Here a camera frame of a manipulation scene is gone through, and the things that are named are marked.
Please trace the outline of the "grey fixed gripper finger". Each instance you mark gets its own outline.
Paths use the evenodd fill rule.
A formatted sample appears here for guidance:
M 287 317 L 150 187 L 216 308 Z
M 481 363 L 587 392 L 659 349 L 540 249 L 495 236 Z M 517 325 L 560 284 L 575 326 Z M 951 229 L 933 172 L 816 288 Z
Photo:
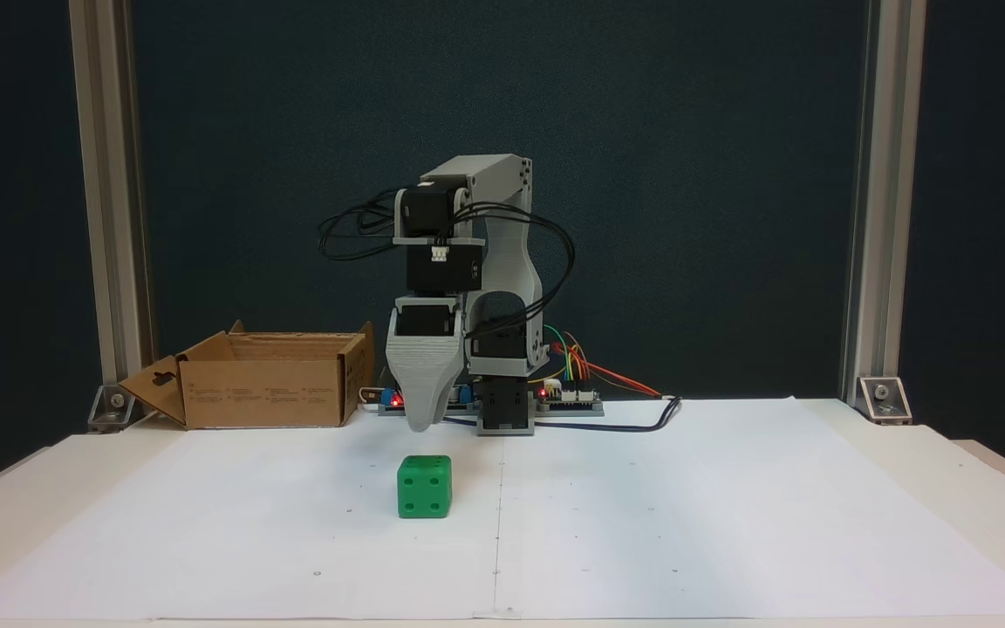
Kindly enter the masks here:
M 439 424 L 462 371 L 462 337 L 390 335 L 386 361 L 401 389 L 408 428 L 421 433 Z

